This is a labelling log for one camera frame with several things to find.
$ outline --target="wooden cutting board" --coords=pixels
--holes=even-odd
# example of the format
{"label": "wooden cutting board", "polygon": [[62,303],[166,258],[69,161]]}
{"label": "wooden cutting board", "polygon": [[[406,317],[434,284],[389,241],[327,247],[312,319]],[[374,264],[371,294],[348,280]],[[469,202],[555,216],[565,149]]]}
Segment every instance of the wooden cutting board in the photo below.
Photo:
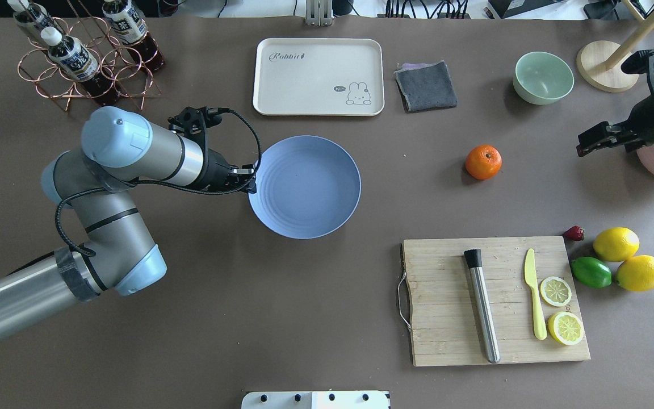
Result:
{"label": "wooden cutting board", "polygon": [[486,288],[496,327],[499,364],[589,360],[586,334],[577,345],[565,346],[550,334],[539,341],[532,327],[531,292],[524,282],[524,258],[534,248],[539,283],[549,276],[563,278],[572,288],[564,307],[542,301],[545,321],[559,311],[579,316],[564,239],[489,237],[483,239],[412,239],[403,241],[413,364],[415,366],[483,365],[480,324],[475,313],[467,249],[481,249]]}

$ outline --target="halved lemon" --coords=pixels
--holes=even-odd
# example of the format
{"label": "halved lemon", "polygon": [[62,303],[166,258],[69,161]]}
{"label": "halved lemon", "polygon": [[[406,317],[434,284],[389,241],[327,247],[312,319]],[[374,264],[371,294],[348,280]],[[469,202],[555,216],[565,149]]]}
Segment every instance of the halved lemon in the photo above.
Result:
{"label": "halved lemon", "polygon": [[539,292],[542,298],[550,306],[565,306],[572,300],[572,289],[569,283],[560,277],[547,277],[539,286]]}
{"label": "halved lemon", "polygon": [[582,341],[584,326],[579,317],[571,312],[561,311],[550,316],[548,329],[556,341],[565,345],[576,345]]}

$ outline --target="knife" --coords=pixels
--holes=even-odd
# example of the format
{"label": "knife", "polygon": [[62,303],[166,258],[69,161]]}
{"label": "knife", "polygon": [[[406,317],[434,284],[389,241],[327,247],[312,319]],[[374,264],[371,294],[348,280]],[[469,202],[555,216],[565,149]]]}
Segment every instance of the knife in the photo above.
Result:
{"label": "knife", "polygon": [[524,260],[524,281],[529,285],[529,288],[531,288],[534,336],[536,339],[545,339],[547,337],[547,324],[544,323],[542,300],[539,299],[539,288],[536,285],[536,264],[534,261],[534,249],[532,248],[526,252],[526,259]]}
{"label": "knife", "polygon": [[486,360],[492,364],[501,360],[498,352],[498,340],[496,339],[496,330],[493,328],[493,318],[491,318],[491,303],[488,301],[488,290],[486,290],[486,280],[483,277],[483,267],[481,266],[481,250],[468,249],[464,251],[468,271],[471,273],[473,291],[476,296],[478,306],[478,318],[481,321],[483,334],[483,347],[486,352]]}

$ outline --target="mint green bowl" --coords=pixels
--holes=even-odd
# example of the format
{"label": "mint green bowl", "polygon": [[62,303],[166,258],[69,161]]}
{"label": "mint green bowl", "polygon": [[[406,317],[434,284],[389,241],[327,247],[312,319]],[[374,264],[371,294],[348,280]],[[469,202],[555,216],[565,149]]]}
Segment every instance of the mint green bowl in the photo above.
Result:
{"label": "mint green bowl", "polygon": [[543,51],[522,55],[514,69],[514,89],[526,102],[555,103],[574,88],[574,75],[564,60]]}

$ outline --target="strawberry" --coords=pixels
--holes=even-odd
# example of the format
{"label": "strawberry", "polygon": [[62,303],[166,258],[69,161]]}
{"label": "strawberry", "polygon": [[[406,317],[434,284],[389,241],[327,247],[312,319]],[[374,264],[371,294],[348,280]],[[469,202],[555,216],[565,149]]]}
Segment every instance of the strawberry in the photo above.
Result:
{"label": "strawberry", "polygon": [[584,229],[579,226],[573,226],[561,235],[564,236],[565,239],[570,239],[572,241],[582,241],[584,240]]}

